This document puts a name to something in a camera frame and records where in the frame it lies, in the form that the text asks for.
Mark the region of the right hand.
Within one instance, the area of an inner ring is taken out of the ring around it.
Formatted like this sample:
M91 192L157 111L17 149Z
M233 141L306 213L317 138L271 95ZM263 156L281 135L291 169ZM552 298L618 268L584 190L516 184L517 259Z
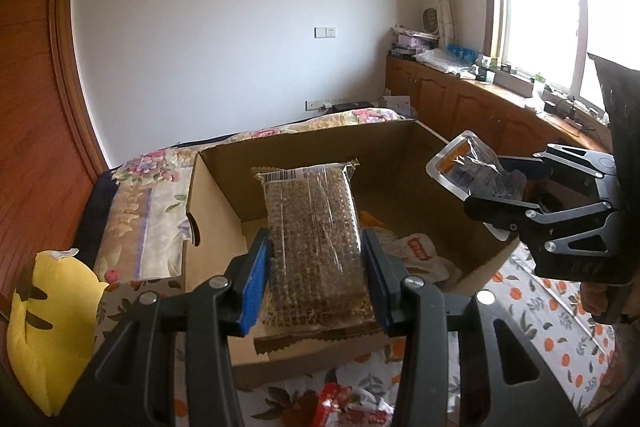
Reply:
M586 312L593 317L600 317L608 309L608 285L581 283L580 300Z

